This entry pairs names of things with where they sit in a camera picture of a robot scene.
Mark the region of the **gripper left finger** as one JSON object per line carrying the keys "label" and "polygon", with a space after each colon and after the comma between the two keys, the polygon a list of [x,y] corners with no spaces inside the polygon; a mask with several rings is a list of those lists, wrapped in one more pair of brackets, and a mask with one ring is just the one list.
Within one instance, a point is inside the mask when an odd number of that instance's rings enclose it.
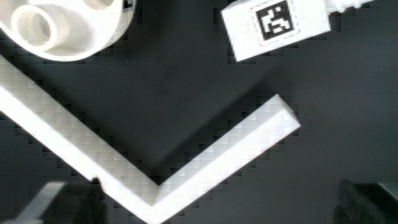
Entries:
{"label": "gripper left finger", "polygon": [[7,224],[103,224],[99,181],[49,182]]}

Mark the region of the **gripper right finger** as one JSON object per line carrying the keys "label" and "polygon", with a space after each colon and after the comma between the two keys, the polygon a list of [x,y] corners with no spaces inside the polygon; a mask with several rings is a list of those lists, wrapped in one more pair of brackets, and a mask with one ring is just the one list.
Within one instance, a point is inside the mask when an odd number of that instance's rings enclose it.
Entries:
{"label": "gripper right finger", "polygon": [[332,220],[334,224],[398,224],[398,182],[341,181]]}

